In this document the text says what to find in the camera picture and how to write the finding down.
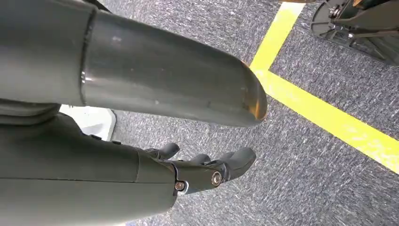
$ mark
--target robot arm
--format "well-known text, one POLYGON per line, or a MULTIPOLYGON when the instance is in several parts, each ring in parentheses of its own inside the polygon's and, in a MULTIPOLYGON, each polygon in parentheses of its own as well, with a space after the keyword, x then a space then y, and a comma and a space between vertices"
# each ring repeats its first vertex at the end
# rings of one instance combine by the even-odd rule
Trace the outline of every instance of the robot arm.
POLYGON ((5 0, 0 8, 0 222, 106 225, 167 211, 178 194, 218 187, 255 160, 170 161, 84 135, 60 104, 256 125, 266 95, 236 58, 73 0, 5 0))

